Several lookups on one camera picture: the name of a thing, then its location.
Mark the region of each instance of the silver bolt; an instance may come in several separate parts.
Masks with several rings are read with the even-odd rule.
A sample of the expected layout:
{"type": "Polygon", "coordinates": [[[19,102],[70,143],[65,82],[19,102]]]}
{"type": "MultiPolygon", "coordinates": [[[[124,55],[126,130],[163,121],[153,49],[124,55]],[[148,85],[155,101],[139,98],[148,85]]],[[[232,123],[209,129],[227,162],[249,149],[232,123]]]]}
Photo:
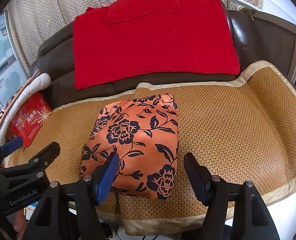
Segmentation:
{"type": "Polygon", "coordinates": [[[254,184],[253,184],[253,182],[251,180],[248,180],[248,181],[246,181],[246,185],[248,187],[252,187],[254,184]]]}
{"type": "Polygon", "coordinates": [[[58,184],[59,183],[57,181],[53,181],[50,183],[50,187],[56,187],[56,186],[58,186],[58,184]]]}
{"type": "Polygon", "coordinates": [[[211,179],[216,182],[220,181],[220,177],[217,175],[212,176],[211,179]]]}
{"type": "Polygon", "coordinates": [[[38,172],[37,177],[41,178],[42,176],[43,176],[43,172],[42,171],[38,172]]]}
{"type": "Polygon", "coordinates": [[[83,180],[84,180],[84,181],[89,181],[89,180],[91,180],[91,179],[92,179],[91,175],[85,175],[85,176],[83,177],[83,180]]]}

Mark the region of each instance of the bamboo seat mat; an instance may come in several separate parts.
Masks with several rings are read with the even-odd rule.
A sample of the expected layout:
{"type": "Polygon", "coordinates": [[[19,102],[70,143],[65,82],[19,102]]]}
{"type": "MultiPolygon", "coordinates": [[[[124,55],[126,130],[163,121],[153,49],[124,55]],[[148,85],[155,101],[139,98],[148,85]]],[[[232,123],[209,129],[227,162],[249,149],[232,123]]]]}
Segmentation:
{"type": "MultiPolygon", "coordinates": [[[[50,181],[78,180],[82,147],[99,110],[112,102],[171,93],[178,105],[179,154],[175,188],[166,200],[114,195],[97,208],[105,220],[122,223],[129,235],[168,234],[200,226],[207,209],[194,196],[183,156],[192,152],[227,182],[252,180],[267,205],[296,192],[296,91],[266,61],[250,65],[232,82],[139,84],[136,90],[94,98],[54,111],[27,149],[8,158],[26,163],[52,141],[59,157],[46,169],[50,181]]],[[[232,217],[229,208],[227,218],[232,217]]]]}

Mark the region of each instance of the red blanket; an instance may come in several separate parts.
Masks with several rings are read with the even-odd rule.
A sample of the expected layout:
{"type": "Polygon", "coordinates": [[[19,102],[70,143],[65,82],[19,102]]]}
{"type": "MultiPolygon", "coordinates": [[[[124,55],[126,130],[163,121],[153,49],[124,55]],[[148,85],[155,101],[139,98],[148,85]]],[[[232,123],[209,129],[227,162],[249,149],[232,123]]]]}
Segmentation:
{"type": "Polygon", "coordinates": [[[88,9],[75,19],[73,48],[77,89],[156,72],[240,73],[220,0],[118,0],[88,9]]]}

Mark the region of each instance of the red snack package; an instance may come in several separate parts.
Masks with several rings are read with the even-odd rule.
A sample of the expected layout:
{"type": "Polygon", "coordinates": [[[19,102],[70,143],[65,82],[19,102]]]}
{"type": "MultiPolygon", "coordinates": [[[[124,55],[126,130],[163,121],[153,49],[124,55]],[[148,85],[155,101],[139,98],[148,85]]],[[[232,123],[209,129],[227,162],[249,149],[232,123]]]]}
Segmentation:
{"type": "Polygon", "coordinates": [[[40,128],[52,114],[40,93],[26,100],[9,125],[9,135],[23,138],[23,146],[29,147],[40,128]]]}

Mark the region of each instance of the folded orange fabric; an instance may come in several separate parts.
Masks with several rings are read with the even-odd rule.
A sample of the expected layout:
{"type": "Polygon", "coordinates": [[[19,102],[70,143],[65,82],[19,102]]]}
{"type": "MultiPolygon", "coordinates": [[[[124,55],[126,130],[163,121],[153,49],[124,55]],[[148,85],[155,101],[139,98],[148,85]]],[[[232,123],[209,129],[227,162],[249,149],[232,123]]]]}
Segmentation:
{"type": "Polygon", "coordinates": [[[106,158],[120,158],[111,191],[167,199],[177,169],[178,109],[171,94],[119,101],[104,106],[83,147],[80,177],[106,158]]]}

